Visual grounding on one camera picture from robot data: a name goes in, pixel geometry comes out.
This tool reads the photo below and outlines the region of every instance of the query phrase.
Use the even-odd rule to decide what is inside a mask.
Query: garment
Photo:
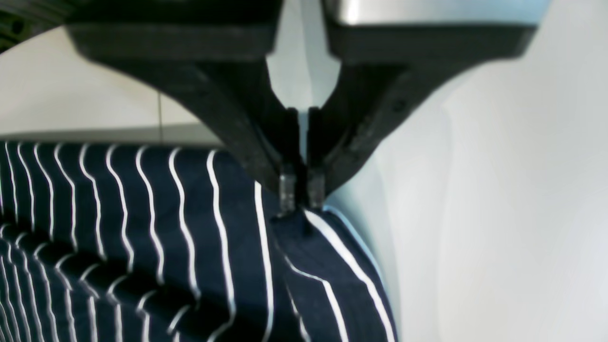
[[[2,341],[396,341],[338,217],[225,152],[2,143]]]

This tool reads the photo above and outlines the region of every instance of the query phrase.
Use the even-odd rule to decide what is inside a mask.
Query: striped garment
[[[2,341],[397,339],[344,218],[278,218],[225,152],[0,146]]]

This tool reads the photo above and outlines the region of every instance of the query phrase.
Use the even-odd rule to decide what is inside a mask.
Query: white surface
[[[321,105],[335,65],[310,57],[311,2],[287,2],[273,86]],[[66,57],[53,34],[0,57],[0,133],[158,124],[155,92]],[[376,254],[402,341],[608,340],[606,37],[608,1],[555,0],[524,59],[450,82],[331,199]],[[302,39],[317,45],[292,59]],[[191,123],[171,106],[167,126]]]
[[[82,59],[63,28],[0,55],[0,134],[158,127],[157,97]]]
[[[555,1],[523,60],[436,93],[344,190],[387,203],[392,234],[362,235],[382,266],[393,243],[403,341],[608,340],[606,37],[608,2]]]
[[[327,0],[338,22],[537,24],[551,0]]]

